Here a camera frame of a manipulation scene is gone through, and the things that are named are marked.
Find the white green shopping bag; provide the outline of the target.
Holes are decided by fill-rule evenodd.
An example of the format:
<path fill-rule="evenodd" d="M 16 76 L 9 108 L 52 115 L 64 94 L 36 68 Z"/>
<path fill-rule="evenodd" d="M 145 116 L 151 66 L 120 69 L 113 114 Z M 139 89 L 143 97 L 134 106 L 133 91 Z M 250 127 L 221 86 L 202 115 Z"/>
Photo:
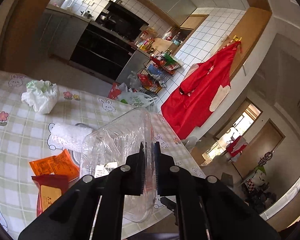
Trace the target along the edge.
<path fill-rule="evenodd" d="M 139 92 L 122 92 L 117 96 L 117 100 L 122 103 L 129 104 L 133 107 L 146 108 L 156 102 L 157 97 L 151 97 Z"/>

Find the red hanging apron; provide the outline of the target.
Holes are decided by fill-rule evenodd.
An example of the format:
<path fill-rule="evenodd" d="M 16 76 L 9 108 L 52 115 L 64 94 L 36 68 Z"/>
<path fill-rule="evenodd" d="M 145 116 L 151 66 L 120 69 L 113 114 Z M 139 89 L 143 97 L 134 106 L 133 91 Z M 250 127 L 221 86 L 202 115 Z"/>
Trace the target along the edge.
<path fill-rule="evenodd" d="M 241 41 L 227 44 L 185 78 L 161 106 L 161 112 L 179 139 L 202 126 L 231 90 L 230 69 Z"/>

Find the white foam net roll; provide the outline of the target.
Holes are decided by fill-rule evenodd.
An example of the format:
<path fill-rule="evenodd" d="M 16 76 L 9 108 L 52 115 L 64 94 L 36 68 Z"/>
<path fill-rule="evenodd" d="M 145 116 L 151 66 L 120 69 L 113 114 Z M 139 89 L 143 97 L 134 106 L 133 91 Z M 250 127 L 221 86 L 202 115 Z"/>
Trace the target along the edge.
<path fill-rule="evenodd" d="M 57 123 L 51 129 L 50 141 L 62 149 L 78 151 L 80 128 L 75 125 Z"/>

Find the grey lower cabinets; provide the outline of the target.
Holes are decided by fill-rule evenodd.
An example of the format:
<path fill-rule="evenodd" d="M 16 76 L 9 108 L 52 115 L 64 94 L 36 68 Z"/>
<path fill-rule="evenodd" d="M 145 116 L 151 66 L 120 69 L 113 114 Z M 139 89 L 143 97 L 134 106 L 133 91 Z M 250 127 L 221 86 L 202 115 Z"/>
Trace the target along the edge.
<path fill-rule="evenodd" d="M 47 7 L 38 22 L 40 45 L 49 55 L 69 61 L 90 20 L 63 10 Z"/>

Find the orange sachet packet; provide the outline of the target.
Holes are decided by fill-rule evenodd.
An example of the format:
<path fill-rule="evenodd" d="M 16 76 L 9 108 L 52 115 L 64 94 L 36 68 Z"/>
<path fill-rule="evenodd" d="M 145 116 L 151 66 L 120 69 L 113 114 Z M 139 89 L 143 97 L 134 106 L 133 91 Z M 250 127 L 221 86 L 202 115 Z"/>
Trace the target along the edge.
<path fill-rule="evenodd" d="M 79 167 L 71 160 L 67 149 L 59 155 L 31 161 L 29 165 L 36 176 L 48 174 L 66 176 L 68 182 L 79 177 Z"/>

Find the dark red snack packet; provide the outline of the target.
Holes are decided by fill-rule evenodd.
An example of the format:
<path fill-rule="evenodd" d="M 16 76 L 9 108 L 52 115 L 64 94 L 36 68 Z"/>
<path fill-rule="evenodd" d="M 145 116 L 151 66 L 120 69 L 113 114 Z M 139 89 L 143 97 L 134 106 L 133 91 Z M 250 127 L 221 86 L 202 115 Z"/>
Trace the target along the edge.
<path fill-rule="evenodd" d="M 37 217 L 69 188 L 68 178 L 64 175 L 45 174 L 32 176 L 32 180 L 38 188 Z"/>

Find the white plastic bag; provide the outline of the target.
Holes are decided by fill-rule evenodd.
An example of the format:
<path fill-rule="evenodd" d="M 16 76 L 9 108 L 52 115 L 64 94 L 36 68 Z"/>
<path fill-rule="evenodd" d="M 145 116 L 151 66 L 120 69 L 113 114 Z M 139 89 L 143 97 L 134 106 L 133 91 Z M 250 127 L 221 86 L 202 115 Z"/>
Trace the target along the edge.
<path fill-rule="evenodd" d="M 49 114 L 59 99 L 59 87 L 55 83 L 32 80 L 26 84 L 26 92 L 21 101 L 28 104 L 38 114 Z"/>

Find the black oven range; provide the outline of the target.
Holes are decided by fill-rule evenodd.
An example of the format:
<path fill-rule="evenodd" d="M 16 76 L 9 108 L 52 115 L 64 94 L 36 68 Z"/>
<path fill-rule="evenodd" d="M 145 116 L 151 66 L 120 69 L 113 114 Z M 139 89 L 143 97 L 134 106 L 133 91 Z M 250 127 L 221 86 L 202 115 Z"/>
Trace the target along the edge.
<path fill-rule="evenodd" d="M 148 23 L 116 1 L 109 1 L 98 17 L 87 25 L 70 62 L 75 67 L 111 82 L 128 83 L 149 60 L 135 44 Z"/>

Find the white electric kettle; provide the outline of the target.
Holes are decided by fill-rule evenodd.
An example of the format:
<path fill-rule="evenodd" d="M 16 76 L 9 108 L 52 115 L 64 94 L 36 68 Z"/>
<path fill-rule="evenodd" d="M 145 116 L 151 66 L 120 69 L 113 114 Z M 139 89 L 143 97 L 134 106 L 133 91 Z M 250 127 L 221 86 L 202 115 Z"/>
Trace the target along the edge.
<path fill-rule="evenodd" d="M 61 5 L 61 8 L 64 9 L 64 10 L 68 10 L 71 5 L 73 4 L 74 0 L 65 0 L 63 2 L 63 4 Z"/>

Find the clear plastic bottle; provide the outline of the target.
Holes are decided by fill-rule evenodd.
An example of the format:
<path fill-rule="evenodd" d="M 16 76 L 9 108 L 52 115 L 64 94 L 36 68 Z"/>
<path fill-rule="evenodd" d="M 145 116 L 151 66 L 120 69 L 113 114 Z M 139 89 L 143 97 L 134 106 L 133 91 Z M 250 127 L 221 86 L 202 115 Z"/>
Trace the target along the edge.
<path fill-rule="evenodd" d="M 141 223 L 153 213 L 156 185 L 154 178 L 153 127 L 151 115 L 144 108 L 135 108 L 114 119 L 107 125 L 92 131 L 83 139 L 79 176 L 94 177 L 108 175 L 109 164 L 124 165 L 129 155 L 145 153 L 145 183 L 143 194 L 126 196 L 123 217 Z"/>

